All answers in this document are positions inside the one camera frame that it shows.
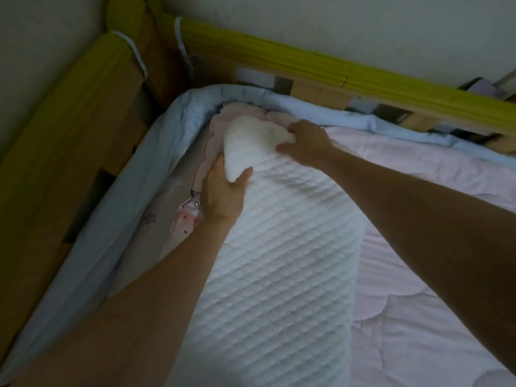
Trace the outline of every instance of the bed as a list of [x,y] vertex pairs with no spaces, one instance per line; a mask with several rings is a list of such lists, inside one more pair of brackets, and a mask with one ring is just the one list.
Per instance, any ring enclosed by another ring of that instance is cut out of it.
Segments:
[[[356,149],[372,161],[507,209],[516,206],[511,188],[516,183],[513,104],[179,20],[164,12],[159,0],[109,0],[106,22],[108,33],[43,101],[0,163],[3,381],[98,307],[110,290],[123,286],[123,274],[127,281],[150,266],[151,260],[137,259],[134,264],[140,266],[130,269],[132,259],[120,257],[138,253],[138,246],[128,249],[127,245],[135,242],[134,233],[142,223],[157,219],[149,215],[148,205],[156,203],[158,190],[158,199],[160,195],[176,198],[169,206],[171,212],[178,201],[184,202],[181,193],[190,193],[190,185],[178,179],[193,176],[191,169],[197,168],[188,161],[198,149],[194,141],[202,138],[203,125],[226,103],[249,103],[333,125],[338,128],[331,131],[336,139],[353,139]],[[178,48],[188,50],[186,57]],[[239,82],[242,68],[287,82],[289,96],[242,85],[210,85]],[[201,72],[188,78],[192,69]],[[144,83],[162,109],[168,109],[150,130],[131,110]],[[210,86],[186,91],[189,84]],[[408,110],[408,116],[396,126],[374,116],[342,112],[355,96]],[[441,120],[487,131],[492,138],[480,147],[452,136],[424,133]],[[346,135],[343,126],[358,134]],[[135,146],[139,147],[133,154]],[[388,155],[389,147],[419,162],[413,160],[413,167],[406,167],[403,158]],[[149,163],[157,164],[151,172],[145,170]],[[448,165],[451,172],[446,173]],[[116,180],[73,244],[63,241],[99,169]],[[139,186],[128,189],[131,184]],[[181,184],[186,189],[169,193]],[[120,192],[125,193],[123,199],[117,197]],[[167,235],[167,226],[170,222],[162,223],[159,236]],[[396,282],[379,279],[386,266]],[[512,376],[371,227],[362,246],[357,280],[352,385],[414,385],[415,380],[427,380],[419,385],[514,384]],[[430,328],[450,329],[452,338],[443,341],[439,350],[463,353],[466,348],[474,358],[469,368],[461,369],[464,360],[442,368],[444,359],[438,361],[439,352],[428,345],[441,335],[434,332],[422,341],[421,330],[408,328],[422,326],[425,315],[442,323]],[[412,345],[413,355],[407,358],[407,352],[399,352],[400,345]],[[432,379],[426,372],[440,374],[441,379]]]

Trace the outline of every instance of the white cord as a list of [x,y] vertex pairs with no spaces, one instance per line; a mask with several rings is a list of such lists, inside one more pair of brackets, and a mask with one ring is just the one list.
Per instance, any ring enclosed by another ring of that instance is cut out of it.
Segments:
[[188,56],[188,53],[186,52],[185,44],[183,43],[183,38],[181,38],[181,17],[180,16],[175,18],[174,31],[175,31],[175,38],[177,40],[177,46],[179,47],[179,51],[181,52],[188,67],[190,68],[190,72],[193,73],[194,66],[190,63],[190,57]]
[[140,68],[144,73],[145,80],[147,80],[147,68],[145,67],[144,62],[142,61],[142,59],[140,57],[140,52],[138,51],[138,48],[136,47],[136,45],[134,44],[132,39],[129,38],[126,34],[121,33],[120,31],[111,30],[110,33],[115,34],[115,35],[119,36],[120,38],[124,39],[129,44],[129,46],[131,46],[132,51],[136,57],[136,60],[140,64]]

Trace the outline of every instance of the yellow foam padding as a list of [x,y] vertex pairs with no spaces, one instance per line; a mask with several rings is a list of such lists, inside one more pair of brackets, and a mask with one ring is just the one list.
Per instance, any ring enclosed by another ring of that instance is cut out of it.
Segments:
[[[109,0],[107,26],[136,39],[144,13],[144,0]],[[100,36],[45,97],[0,162],[0,299],[51,175],[132,57],[120,37]]]
[[[175,18],[161,13],[157,19],[166,44],[175,46]],[[510,103],[188,19],[181,20],[181,36],[192,52],[284,71],[441,119],[516,135],[516,106]]]

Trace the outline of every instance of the wooden bed frame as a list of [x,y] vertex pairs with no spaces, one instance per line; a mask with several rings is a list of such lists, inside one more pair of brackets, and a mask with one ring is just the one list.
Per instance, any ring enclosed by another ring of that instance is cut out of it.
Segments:
[[[63,243],[95,176],[117,176],[147,127],[131,109],[145,84],[165,110],[189,88],[175,18],[159,0],[109,0],[108,30],[44,99],[0,162],[0,358],[7,353],[73,244]],[[401,125],[427,131],[441,120],[499,136],[488,148],[516,155],[516,106],[458,89],[302,51],[183,19],[190,53],[202,57],[201,84],[236,83],[245,67],[292,80],[290,95],[344,110],[352,97],[411,111]]]

